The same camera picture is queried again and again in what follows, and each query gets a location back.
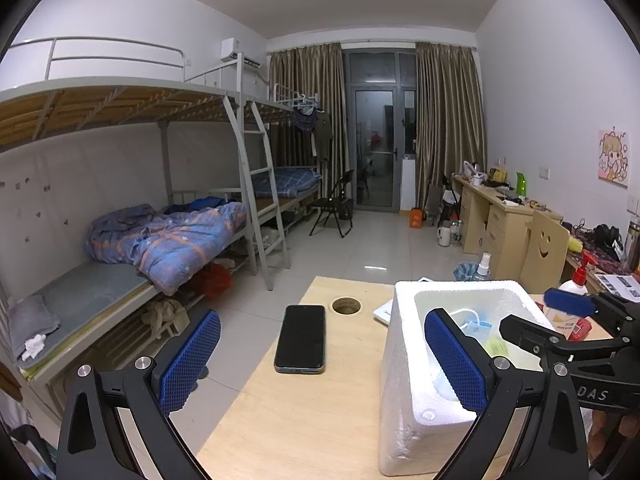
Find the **green bottle on desk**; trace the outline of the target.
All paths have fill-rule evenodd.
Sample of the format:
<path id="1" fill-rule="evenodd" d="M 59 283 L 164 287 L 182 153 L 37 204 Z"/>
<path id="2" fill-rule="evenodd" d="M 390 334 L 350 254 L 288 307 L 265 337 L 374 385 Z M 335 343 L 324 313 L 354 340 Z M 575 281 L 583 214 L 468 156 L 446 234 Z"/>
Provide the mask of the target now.
<path id="1" fill-rule="evenodd" d="M 516 174 L 516 192 L 520 197 L 525 197 L 527 194 L 526 177 L 522 172 Z"/>

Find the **white metal bunk bed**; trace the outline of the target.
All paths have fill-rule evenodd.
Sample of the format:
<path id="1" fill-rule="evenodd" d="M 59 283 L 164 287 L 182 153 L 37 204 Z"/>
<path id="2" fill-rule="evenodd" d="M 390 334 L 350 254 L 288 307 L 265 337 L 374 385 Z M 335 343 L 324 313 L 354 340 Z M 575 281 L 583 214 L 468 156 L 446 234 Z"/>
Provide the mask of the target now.
<path id="1" fill-rule="evenodd" d="M 35 356 L 10 351 L 32 386 L 160 292 L 134 266 L 90 258 L 85 238 L 109 212 L 151 205 L 161 214 L 238 202 L 245 262 L 268 271 L 262 226 L 280 218 L 271 127 L 291 107 L 244 87 L 258 70 L 242 56 L 192 74 L 184 53 L 152 42 L 67 36 L 25 40 L 1 63 L 1 299 L 41 299 L 58 318 Z M 270 173 L 271 197 L 252 177 Z"/>

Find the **anime girl wall poster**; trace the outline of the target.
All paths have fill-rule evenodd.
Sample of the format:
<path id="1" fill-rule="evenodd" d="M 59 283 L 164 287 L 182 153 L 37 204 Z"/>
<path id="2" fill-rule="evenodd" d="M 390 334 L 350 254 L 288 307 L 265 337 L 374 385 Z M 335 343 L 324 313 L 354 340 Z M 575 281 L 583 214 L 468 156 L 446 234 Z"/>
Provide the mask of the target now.
<path id="1" fill-rule="evenodd" d="M 626 132 L 599 132 L 598 177 L 600 180 L 628 186 L 630 147 Z"/>

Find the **brown right curtain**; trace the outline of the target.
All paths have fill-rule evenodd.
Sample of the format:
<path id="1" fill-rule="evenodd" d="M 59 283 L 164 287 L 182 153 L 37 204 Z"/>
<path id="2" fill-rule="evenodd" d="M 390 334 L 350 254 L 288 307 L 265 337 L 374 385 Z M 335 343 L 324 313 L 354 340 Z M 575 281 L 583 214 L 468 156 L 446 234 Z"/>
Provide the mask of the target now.
<path id="1" fill-rule="evenodd" d="M 452 44 L 416 45 L 416 206 L 428 189 L 462 170 L 487 167 L 487 133 L 475 51 Z"/>

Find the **blue surgical face mask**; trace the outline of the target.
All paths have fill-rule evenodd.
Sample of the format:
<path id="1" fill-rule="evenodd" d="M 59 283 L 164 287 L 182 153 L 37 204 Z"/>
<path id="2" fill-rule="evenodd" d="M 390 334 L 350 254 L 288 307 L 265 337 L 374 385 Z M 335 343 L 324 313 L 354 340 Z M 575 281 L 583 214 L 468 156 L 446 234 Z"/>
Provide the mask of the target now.
<path id="1" fill-rule="evenodd" d="M 481 344 L 486 344 L 489 340 L 492 325 L 482 320 L 475 310 L 463 308 L 452 311 L 449 315 L 466 336 L 475 338 Z"/>

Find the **glass balcony door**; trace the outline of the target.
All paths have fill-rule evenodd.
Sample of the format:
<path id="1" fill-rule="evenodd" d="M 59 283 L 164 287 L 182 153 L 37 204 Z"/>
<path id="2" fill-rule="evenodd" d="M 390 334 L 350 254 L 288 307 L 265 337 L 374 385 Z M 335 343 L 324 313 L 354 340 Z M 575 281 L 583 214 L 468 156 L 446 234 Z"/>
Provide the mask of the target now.
<path id="1" fill-rule="evenodd" d="M 358 49 L 343 61 L 355 205 L 408 214 L 416 200 L 416 54 Z"/>

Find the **white air conditioner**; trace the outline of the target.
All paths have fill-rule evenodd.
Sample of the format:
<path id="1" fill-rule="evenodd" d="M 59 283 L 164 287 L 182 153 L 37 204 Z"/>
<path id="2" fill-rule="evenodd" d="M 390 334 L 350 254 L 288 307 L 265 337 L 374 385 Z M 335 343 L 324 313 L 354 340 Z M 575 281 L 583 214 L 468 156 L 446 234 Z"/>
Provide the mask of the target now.
<path id="1" fill-rule="evenodd" d="M 239 56 L 242 56 L 245 65 L 253 67 L 255 70 L 262 67 L 262 63 L 250 58 L 240 48 L 239 40 L 235 38 L 227 38 L 221 41 L 220 44 L 220 58 L 222 62 L 236 61 Z"/>

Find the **white styrofoam box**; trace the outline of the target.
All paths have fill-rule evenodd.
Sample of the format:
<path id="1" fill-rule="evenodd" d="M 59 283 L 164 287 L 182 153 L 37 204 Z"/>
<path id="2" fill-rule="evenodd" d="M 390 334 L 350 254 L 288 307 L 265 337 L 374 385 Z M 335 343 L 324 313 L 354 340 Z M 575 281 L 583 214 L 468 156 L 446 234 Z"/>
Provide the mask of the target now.
<path id="1" fill-rule="evenodd" d="M 424 320 L 435 308 L 460 325 L 490 324 L 481 344 L 500 338 L 500 321 L 510 314 L 551 326 L 514 281 L 396 283 L 380 380 L 378 469 L 386 476 L 436 474 L 475 419 L 454 397 L 425 340 Z"/>

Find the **black headphones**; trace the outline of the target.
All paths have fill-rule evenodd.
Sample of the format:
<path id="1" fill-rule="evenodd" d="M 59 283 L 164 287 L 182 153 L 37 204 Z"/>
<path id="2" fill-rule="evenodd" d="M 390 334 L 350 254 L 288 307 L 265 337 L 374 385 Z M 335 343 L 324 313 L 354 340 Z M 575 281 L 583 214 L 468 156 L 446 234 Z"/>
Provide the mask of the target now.
<path id="1" fill-rule="evenodd" d="M 624 251 L 620 249 L 620 230 L 616 226 L 599 224 L 593 229 L 593 244 L 608 255 L 608 258 L 620 262 L 620 254 Z"/>

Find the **blue plaid quilt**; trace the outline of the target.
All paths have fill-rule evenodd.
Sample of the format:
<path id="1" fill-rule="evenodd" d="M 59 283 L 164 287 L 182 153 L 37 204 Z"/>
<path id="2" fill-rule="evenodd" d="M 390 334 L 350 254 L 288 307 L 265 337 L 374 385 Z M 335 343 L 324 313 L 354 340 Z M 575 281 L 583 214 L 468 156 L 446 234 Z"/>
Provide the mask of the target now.
<path id="1" fill-rule="evenodd" d="M 171 296 L 231 244 L 246 218 L 238 202 L 171 214 L 142 204 L 93 220 L 85 250 L 99 262 L 131 264 Z"/>

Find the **floral tissue pack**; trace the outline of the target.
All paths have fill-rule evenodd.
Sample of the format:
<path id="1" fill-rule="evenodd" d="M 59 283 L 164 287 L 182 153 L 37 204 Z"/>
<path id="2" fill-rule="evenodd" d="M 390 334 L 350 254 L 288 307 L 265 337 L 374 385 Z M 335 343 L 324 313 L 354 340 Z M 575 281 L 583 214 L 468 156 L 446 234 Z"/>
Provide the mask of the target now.
<path id="1" fill-rule="evenodd" d="M 507 358 L 509 356 L 509 348 L 506 345 L 506 342 L 502 338 L 497 336 L 489 337 L 484 342 L 483 348 L 491 358 L 496 358 L 497 356 Z"/>

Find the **orange bucket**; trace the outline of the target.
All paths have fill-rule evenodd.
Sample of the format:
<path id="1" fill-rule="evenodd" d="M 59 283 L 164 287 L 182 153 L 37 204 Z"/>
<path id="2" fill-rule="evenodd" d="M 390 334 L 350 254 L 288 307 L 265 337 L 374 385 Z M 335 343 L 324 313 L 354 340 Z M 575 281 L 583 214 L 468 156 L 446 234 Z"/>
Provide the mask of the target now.
<path id="1" fill-rule="evenodd" d="M 421 229 L 423 226 L 424 211 L 420 208 L 412 208 L 409 211 L 409 226 L 411 229 Z"/>

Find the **far bed blue mattress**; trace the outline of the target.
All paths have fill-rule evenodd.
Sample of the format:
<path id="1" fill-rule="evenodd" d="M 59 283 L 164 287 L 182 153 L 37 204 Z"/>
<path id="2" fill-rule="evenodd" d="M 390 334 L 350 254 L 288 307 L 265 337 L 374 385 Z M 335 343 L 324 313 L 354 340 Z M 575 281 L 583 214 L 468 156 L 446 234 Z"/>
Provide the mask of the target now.
<path id="1" fill-rule="evenodd" d="M 282 167 L 273 170 L 278 196 L 295 198 L 300 193 L 314 188 L 321 180 L 320 174 L 306 167 Z M 254 193 L 257 197 L 271 197 L 270 173 L 263 172 L 252 177 Z"/>

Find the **white lotion pump bottle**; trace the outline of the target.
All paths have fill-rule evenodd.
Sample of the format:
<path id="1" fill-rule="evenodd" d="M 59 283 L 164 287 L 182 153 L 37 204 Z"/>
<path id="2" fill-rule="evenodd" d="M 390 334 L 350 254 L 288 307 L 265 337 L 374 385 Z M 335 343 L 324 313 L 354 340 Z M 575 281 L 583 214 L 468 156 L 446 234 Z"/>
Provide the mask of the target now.
<path id="1" fill-rule="evenodd" d="M 593 314 L 589 292 L 586 287 L 587 269 L 597 260 L 589 252 L 582 253 L 582 260 L 574 271 L 572 278 L 559 288 L 549 288 L 544 293 L 544 304 L 547 306 L 547 318 L 553 329 L 570 339 L 574 327 L 580 318 Z"/>

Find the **red bag under bed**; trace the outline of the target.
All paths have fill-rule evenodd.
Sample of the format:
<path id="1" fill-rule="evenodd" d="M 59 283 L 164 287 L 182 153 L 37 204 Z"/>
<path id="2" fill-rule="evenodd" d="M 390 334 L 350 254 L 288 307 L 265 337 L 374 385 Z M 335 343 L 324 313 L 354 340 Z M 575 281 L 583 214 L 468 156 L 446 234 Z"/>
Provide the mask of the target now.
<path id="1" fill-rule="evenodd" d="M 217 298 L 231 287 L 232 277 L 224 266 L 210 262 L 193 275 L 189 285 L 199 295 Z"/>

